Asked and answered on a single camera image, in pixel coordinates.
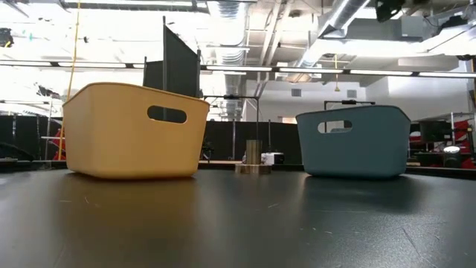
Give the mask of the brass cylinder weight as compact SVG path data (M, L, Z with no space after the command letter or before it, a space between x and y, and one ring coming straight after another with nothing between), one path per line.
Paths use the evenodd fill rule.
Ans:
M244 160L235 165L238 174L270 174L272 165L266 163L262 156L262 142L260 140L247 140Z

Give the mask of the white box device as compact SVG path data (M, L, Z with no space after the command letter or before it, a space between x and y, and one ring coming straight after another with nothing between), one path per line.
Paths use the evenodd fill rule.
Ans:
M285 155L283 153L262 153L261 162L264 165L283 165Z

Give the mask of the long ceiling light strip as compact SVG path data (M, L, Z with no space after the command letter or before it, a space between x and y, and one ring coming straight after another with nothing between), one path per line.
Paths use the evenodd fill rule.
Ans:
M279 67L277 72L306 73L306 74L342 74L344 70L335 68L284 68Z
M207 71L242 71L242 72L271 72L272 67L266 66L206 66L202 65L201 70Z
M412 71L379 71L379 70L361 70L361 69L351 69L348 70L349 74L357 75L375 75L375 76L411 76Z
M463 78L476 79L476 73L473 72L420 72L419 77L440 77L440 78Z

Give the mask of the dark partition panel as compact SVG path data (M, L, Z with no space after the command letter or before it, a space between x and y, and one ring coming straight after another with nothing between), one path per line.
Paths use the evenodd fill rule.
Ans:
M199 98L200 51L171 31L163 17L163 60L144 60L143 86Z

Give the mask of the yellow hanging pendant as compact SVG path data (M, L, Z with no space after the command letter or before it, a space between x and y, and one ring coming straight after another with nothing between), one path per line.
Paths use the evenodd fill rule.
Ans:
M335 54L333 59L334 59L334 67L335 67L335 69L337 69L338 68L338 55ZM340 92L340 89L338 87L338 78L339 78L339 74L336 73L335 74L335 88L334 88L335 92Z

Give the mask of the blue plastic bin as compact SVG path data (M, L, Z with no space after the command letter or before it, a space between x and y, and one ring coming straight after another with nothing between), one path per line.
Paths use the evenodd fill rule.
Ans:
M397 106L305 112L296 120L309 175L383 179L406 170L411 120Z

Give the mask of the yellow plastic bin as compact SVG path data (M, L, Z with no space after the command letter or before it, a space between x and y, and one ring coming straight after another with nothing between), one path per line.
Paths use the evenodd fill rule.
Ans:
M63 105L68 169L102 179L192 176L209 104L127 83L90 83Z

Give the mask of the red object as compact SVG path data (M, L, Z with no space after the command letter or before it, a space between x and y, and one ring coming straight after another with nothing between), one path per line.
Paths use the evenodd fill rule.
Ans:
M61 129L57 130L56 135L51 140L52 145L55 148L55 154L53 160L65 161L66 160L66 143L64 139L61 139Z

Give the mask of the round white lamp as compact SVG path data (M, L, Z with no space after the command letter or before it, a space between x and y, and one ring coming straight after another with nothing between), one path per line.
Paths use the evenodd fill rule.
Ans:
M447 146L443 149L443 166L445 168L461 168L461 155L458 146Z

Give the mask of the red equipment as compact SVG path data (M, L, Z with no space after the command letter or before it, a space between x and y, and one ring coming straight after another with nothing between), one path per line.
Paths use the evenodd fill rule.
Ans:
M411 124L408 161L420 167L444 168L443 149L458 146L461 169L476 170L476 143L469 119L429 119Z

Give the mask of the black metal stand frame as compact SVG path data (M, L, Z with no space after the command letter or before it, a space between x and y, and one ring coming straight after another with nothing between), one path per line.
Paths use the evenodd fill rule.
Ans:
M205 95L203 100L209 99L211 114L212 108L225 108L225 117L228 118L228 103L237 104L240 101L255 100L257 102L256 115L259 117L258 97L238 96L238 95ZM236 121L238 110L231 107L232 121L207 121L203 146L212 148L217 157L223 159L237 159L248 151L248 141L253 140L252 152L259 152L261 147L259 135L259 120L255 123L255 137L251 137L251 123Z
M356 105L356 104L369 104L369 105L376 105L376 102L374 101L358 101L358 100L325 100L324 101L324 110L327 109L327 105L329 103L333 104L342 104L342 105Z

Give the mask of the silver ventilation duct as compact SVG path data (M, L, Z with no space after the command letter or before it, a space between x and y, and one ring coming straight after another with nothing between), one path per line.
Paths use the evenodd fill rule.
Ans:
M335 0L331 11L320 16L318 19L317 38L305 50L303 56L297 61L295 67L311 68L324 55L324 37L338 32L347 35L347 28L355 19L357 12L365 8L370 0Z

